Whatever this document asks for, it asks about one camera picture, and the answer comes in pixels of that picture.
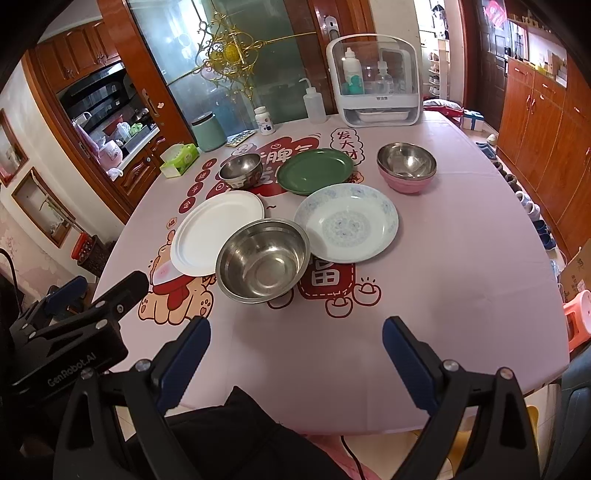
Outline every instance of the picture frame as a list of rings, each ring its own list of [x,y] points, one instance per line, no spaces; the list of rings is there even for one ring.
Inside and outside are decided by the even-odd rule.
[[[29,158],[14,135],[4,109],[0,109],[0,181],[7,187]]]

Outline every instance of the screw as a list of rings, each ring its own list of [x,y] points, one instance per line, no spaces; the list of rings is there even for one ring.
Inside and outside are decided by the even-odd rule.
[[[511,368],[503,367],[499,370],[499,375],[505,380],[511,380],[511,378],[513,378],[513,370],[511,370]]]
[[[138,372],[145,372],[148,368],[150,368],[150,366],[152,365],[152,362],[148,359],[142,359],[142,360],[138,360],[135,363],[135,369]]]
[[[455,360],[444,360],[443,361],[443,368],[448,372],[457,372],[460,368],[460,365]]]
[[[94,370],[91,368],[88,368],[88,367],[85,368],[82,372],[80,372],[80,376],[82,377],[82,380],[88,380],[94,374],[95,374]]]

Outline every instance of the wooden shelf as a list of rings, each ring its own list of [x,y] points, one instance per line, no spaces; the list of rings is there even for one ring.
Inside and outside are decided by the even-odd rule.
[[[556,43],[556,44],[562,46],[562,42],[558,39],[558,37],[548,30],[534,27],[533,25],[529,25],[529,24],[527,24],[525,22],[521,22],[519,20],[509,19],[509,21],[513,22],[514,24],[519,25],[521,28],[523,28],[525,31],[531,33],[532,35],[537,35],[538,37],[545,38],[548,41],[551,41],[553,43]]]

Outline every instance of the cardboard box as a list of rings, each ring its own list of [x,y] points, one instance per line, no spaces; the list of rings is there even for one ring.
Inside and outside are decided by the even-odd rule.
[[[560,274],[564,287],[564,301],[575,298],[579,292],[591,288],[591,238]]]

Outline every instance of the wooden cupboard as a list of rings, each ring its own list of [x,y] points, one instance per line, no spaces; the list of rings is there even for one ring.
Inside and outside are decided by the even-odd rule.
[[[54,93],[120,59],[102,20],[57,34],[35,50]]]
[[[498,154],[540,205],[570,259],[591,238],[591,88],[570,58],[568,68],[563,88],[509,61]]]

